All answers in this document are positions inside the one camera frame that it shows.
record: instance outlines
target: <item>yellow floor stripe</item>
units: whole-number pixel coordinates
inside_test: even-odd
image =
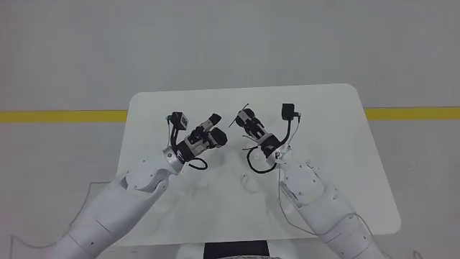
[[[460,107],[365,108],[368,120],[460,120]],[[124,123],[127,110],[0,112],[0,123]]]
[[[0,112],[0,123],[125,122],[127,110],[59,110]]]
[[[368,120],[460,120],[460,107],[365,108]]]

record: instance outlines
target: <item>black cable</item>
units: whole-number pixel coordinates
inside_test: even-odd
[[[179,133],[179,130],[176,127],[172,126],[170,143],[171,143],[171,147],[173,150],[176,148],[176,142],[178,140],[178,133]]]
[[[166,119],[167,122],[167,142],[166,142],[166,148],[170,146],[170,134],[171,134],[171,124],[168,119]]]
[[[283,145],[283,144],[285,144],[285,143],[288,141],[288,139],[289,139],[289,135],[290,135],[290,123],[291,123],[291,121],[292,121],[292,120],[288,120],[288,121],[287,121],[287,133],[286,133],[285,138],[281,141],[280,146]]]
[[[259,146],[254,146],[254,147],[250,148],[249,152],[246,155],[246,160],[247,160],[247,163],[248,163],[249,167],[251,168],[251,170],[253,170],[257,174],[265,174],[265,173],[269,173],[270,171],[273,171],[276,168],[276,163],[274,163],[273,166],[270,167],[269,169],[263,170],[263,171],[257,170],[256,168],[254,168],[254,166],[252,166],[251,159],[249,159],[249,156],[251,155],[251,152],[254,151],[255,149],[257,149],[258,147]]]
[[[198,161],[203,162],[204,167],[198,167],[198,166],[195,166],[195,165],[193,165],[193,164],[190,164],[190,161],[192,161],[192,160],[198,160]],[[188,161],[188,165],[189,165],[191,168],[194,168],[194,169],[196,169],[196,170],[206,170],[206,169],[208,169],[208,164],[207,164],[207,162],[206,162],[205,160],[203,160],[203,159],[201,159],[201,158],[198,158],[198,157],[195,157],[195,158],[193,158],[192,160]]]

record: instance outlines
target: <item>white cable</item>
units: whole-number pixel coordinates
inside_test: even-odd
[[[9,259],[13,259],[13,249],[14,249],[14,240],[17,240],[18,242],[20,242],[21,244],[23,244],[24,246],[30,248],[30,249],[45,249],[45,248],[48,248],[50,246],[53,246],[54,244],[56,244],[56,242],[61,238],[61,237],[64,237],[66,236],[70,229],[72,228],[72,225],[73,223],[76,221],[76,219],[78,218],[78,216],[80,216],[80,213],[83,211],[83,208],[85,208],[85,205],[86,205],[86,202],[88,201],[88,198],[89,198],[89,194],[91,192],[91,187],[93,184],[108,184],[110,183],[110,181],[102,181],[102,182],[93,182],[91,181],[89,183],[89,186],[88,186],[88,192],[86,193],[86,196],[85,196],[85,200],[83,200],[83,204],[81,205],[81,208],[80,210],[78,210],[77,214],[75,215],[75,217],[73,217],[72,221],[70,221],[69,225],[68,225],[68,229],[67,231],[65,231],[64,234],[62,234],[61,236],[59,236],[58,238],[56,238],[55,241],[51,242],[50,244],[47,244],[47,245],[42,245],[42,246],[36,246],[36,245],[31,245],[27,242],[25,242],[23,239],[21,239],[20,237],[12,234],[9,236]]]
[[[297,127],[295,128],[293,135],[292,135],[292,136],[290,137],[290,139],[287,141],[286,146],[289,146],[290,141],[294,138],[295,133],[297,133],[297,130],[299,130],[299,126],[300,126],[300,117],[299,117],[299,120],[297,121]]]

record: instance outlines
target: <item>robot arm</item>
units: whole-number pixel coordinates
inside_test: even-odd
[[[290,121],[294,117],[300,117],[299,113],[294,112],[294,105],[283,104],[282,118],[289,121],[289,127],[286,138],[281,142],[265,131],[251,109],[241,110],[236,123],[257,141],[271,166],[268,171],[275,168],[283,170],[281,189],[313,233],[340,258],[384,259],[376,242],[361,224],[353,206],[344,195],[319,175],[316,168],[290,159],[291,150],[286,139],[289,137]]]
[[[178,130],[186,130],[187,119],[174,112],[171,146],[134,164],[115,178],[84,210],[72,229],[46,254],[47,259],[94,259],[125,236],[166,191],[168,178],[207,149],[226,144],[225,133],[213,128],[220,116],[213,114],[175,144]]]

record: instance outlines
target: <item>floor marking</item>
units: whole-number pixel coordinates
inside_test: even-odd
[[[364,108],[371,121],[460,120],[460,107]],[[125,123],[127,110],[4,111],[0,123]]]

